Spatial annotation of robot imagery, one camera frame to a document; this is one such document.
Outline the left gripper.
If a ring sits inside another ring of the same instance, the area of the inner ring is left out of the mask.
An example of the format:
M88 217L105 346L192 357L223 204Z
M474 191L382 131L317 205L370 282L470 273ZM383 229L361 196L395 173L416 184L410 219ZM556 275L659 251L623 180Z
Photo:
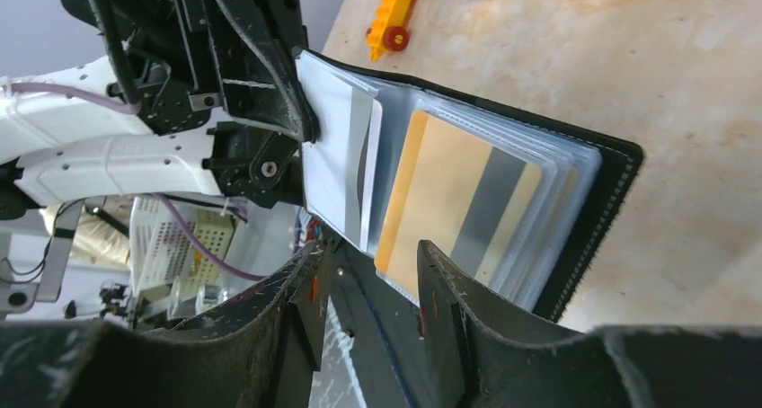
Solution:
M317 138L292 55L308 47L299 0L202 0L206 34L183 0L60 1L103 38L115 68L106 93L135 106L152 132L204 126L222 94L245 125L299 143Z

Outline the black leather card holder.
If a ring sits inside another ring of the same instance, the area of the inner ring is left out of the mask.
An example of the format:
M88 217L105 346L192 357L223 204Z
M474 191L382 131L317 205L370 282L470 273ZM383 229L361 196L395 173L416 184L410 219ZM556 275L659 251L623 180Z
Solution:
M640 146L309 50L295 64L321 130L302 145L309 213L413 302L429 240L498 296L561 317L642 166Z

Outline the white credit card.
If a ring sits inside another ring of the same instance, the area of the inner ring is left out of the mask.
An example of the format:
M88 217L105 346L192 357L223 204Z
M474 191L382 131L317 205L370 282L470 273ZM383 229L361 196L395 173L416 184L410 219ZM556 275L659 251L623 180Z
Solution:
M320 129L302 145L306 210L366 253L382 105L332 73L313 69L301 83Z

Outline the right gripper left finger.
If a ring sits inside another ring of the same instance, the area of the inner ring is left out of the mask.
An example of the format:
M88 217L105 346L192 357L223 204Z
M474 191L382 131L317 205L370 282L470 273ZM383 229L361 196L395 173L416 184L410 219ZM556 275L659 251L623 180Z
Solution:
M333 265L312 242L172 329L1 325L4 407L305 407L321 367Z

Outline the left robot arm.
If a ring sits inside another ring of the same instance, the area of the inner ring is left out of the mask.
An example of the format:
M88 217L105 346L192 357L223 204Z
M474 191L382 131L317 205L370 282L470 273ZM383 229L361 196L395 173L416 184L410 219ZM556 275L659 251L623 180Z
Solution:
M304 201L300 0L60 0L90 63L1 81L1 217L98 196Z

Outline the gold credit card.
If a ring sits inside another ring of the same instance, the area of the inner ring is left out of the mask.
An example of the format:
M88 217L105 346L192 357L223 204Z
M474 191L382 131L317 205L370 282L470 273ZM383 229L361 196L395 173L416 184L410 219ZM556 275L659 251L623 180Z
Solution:
M464 273L489 284L541 180L539 165L414 111L379 238L377 270L416 296L418 243L430 240Z

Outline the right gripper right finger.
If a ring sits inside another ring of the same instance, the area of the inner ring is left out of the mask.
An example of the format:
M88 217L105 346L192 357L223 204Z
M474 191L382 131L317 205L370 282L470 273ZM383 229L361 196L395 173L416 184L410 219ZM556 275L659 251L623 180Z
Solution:
M533 315L419 243L419 299L437 407L758 407L757 327L605 325Z

